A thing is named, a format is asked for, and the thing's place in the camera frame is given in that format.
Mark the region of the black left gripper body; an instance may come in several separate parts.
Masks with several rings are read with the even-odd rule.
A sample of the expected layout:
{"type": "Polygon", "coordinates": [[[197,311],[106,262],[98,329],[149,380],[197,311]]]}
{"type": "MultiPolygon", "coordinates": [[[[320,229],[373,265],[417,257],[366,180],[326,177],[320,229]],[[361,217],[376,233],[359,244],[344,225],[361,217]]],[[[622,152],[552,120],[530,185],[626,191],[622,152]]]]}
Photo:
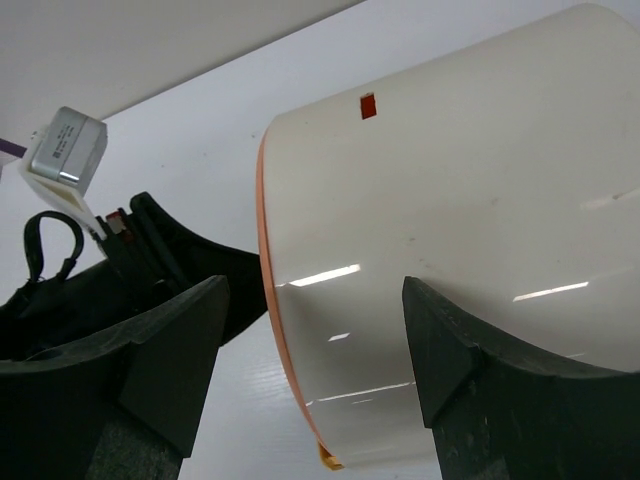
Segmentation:
{"type": "Polygon", "coordinates": [[[107,231],[96,241],[104,260],[72,271],[84,249],[81,226],[53,210],[31,217],[23,231],[27,282],[1,307],[1,357],[26,360],[92,335],[155,308],[211,276],[226,278],[229,307],[222,340],[244,332],[267,310],[257,254],[212,242],[170,216],[143,192],[100,220],[107,231]],[[40,224],[66,224],[74,246],[61,269],[44,279],[40,224]]]}

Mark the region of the orange drawer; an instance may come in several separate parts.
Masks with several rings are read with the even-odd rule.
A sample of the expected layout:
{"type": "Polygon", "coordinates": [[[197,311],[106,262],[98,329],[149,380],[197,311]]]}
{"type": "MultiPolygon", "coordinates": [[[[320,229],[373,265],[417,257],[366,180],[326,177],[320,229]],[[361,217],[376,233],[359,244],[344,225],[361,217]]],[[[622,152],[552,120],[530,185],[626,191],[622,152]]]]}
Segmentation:
{"type": "Polygon", "coordinates": [[[344,465],[332,455],[320,442],[317,443],[321,463],[330,471],[344,469],[344,465]]]}

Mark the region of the cream cylindrical drawer organizer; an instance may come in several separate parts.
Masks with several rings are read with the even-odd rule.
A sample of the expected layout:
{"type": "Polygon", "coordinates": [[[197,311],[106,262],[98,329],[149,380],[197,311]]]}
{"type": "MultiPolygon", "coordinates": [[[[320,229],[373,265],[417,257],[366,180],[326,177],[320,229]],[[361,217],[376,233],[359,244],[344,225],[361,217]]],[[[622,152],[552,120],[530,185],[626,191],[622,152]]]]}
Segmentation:
{"type": "Polygon", "coordinates": [[[639,367],[639,31],[608,8],[277,116],[256,198],[280,358],[344,468],[435,455],[406,277],[563,357],[639,367]]]}

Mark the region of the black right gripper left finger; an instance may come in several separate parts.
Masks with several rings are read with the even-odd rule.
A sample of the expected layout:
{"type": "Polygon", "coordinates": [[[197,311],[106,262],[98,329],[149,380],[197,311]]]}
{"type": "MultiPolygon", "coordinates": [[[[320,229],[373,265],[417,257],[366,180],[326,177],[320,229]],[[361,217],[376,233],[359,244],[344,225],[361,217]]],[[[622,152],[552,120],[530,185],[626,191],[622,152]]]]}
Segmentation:
{"type": "Polygon", "coordinates": [[[5,479],[175,479],[229,305],[213,276],[145,313],[1,365],[5,479]]]}

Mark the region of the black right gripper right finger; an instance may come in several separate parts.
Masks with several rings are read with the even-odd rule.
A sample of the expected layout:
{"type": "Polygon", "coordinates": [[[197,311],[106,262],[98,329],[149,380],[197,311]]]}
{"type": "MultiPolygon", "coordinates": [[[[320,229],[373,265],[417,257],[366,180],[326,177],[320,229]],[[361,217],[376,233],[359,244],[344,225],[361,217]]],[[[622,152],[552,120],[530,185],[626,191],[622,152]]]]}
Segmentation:
{"type": "Polygon", "coordinates": [[[408,277],[402,301],[424,425],[446,479],[635,479],[639,376],[568,359],[408,277]]]}

